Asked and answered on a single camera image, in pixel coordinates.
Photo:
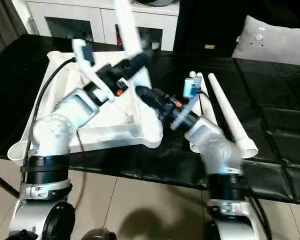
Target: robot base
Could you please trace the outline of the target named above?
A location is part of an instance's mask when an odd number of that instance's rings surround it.
[[[258,240],[253,227],[247,223],[229,220],[210,220],[204,227],[205,240]]]

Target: white plastic tray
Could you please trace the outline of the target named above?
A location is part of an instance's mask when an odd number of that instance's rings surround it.
[[[46,73],[42,80],[40,87],[43,87],[45,82],[54,72],[54,70],[60,66],[65,60],[74,57],[74,53],[61,53],[58,51],[52,51],[47,54],[50,59]],[[123,51],[116,52],[94,52],[94,58],[96,59],[96,65],[93,67],[95,71],[100,69],[105,64],[115,65],[125,57]],[[69,63],[66,65],[53,79],[50,86],[47,88],[45,94],[42,97],[37,119],[42,118],[50,114],[55,105],[64,96],[70,93],[74,88],[82,88],[88,83],[87,80],[82,78],[79,73],[79,69],[76,63]],[[85,151],[107,149],[114,147],[130,146],[142,144],[149,148],[156,148],[160,145],[162,140],[162,132],[159,133],[155,140],[151,136],[151,140],[148,140],[143,131],[140,128],[140,121],[144,121],[145,118],[140,116],[138,107],[135,105],[133,83],[129,83],[128,90],[117,97],[114,103],[106,102],[100,107],[100,112],[92,118],[86,125],[78,130],[80,140],[83,144]],[[23,155],[24,144],[22,141],[27,141],[29,135],[29,128],[31,126],[31,119],[33,115],[33,109],[23,135],[20,140],[20,145],[14,145],[18,148],[16,155]],[[79,140],[75,136],[69,143],[70,152],[81,152]]]

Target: black table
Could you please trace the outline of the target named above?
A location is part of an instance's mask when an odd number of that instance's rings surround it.
[[[0,158],[20,140],[40,88],[50,51],[72,52],[71,41],[24,35],[0,52]],[[117,51],[96,43],[94,51]],[[256,196],[300,204],[300,66],[202,55],[158,53],[149,66],[152,85],[182,98],[190,71],[215,73],[259,154],[246,159],[244,174]],[[219,126],[227,124],[206,81]],[[204,190],[207,179],[198,154],[183,133],[164,131],[161,145],[70,154],[73,170],[121,176]]]

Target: glass cabinet door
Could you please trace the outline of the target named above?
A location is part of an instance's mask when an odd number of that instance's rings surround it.
[[[99,8],[41,2],[28,5],[42,36],[105,42]]]
[[[120,29],[116,13],[112,9],[101,9],[106,44],[120,45]],[[178,17],[153,13],[133,12],[143,47],[172,51],[175,43]]]

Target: white tube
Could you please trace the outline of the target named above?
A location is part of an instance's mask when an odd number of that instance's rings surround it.
[[[209,97],[207,86],[205,83],[204,76],[201,72],[198,72],[197,74],[195,72],[190,72],[190,77],[201,77],[201,90]],[[201,116],[201,106],[202,106],[202,112],[204,117],[206,117],[208,120],[213,122],[215,125],[218,125],[214,109],[211,105],[210,100],[204,95],[200,94],[200,99],[197,101],[196,105],[192,108],[192,111],[197,114],[198,116]],[[200,153],[199,150],[190,142],[190,149],[195,153]]]
[[[216,76],[213,73],[210,73],[208,75],[208,78],[210,80],[211,86],[213,88],[216,99],[218,100],[224,118],[234,137],[235,143],[241,151],[242,158],[248,159],[254,157],[258,153],[258,148],[255,142],[248,137],[244,127],[241,125],[241,122],[239,121],[235,111],[231,107],[224,91],[222,90]]]
[[[130,0],[114,0],[113,3],[125,54],[128,57],[135,56],[141,53],[143,49],[132,13]],[[145,67],[134,75],[132,80],[134,87],[145,86],[152,88],[149,73]],[[143,137],[147,141],[153,143],[161,142],[163,137],[162,123],[158,120],[157,113],[137,96],[134,87],[132,87],[131,90],[131,100],[135,108],[137,108],[136,112],[138,113],[135,123],[139,125]]]

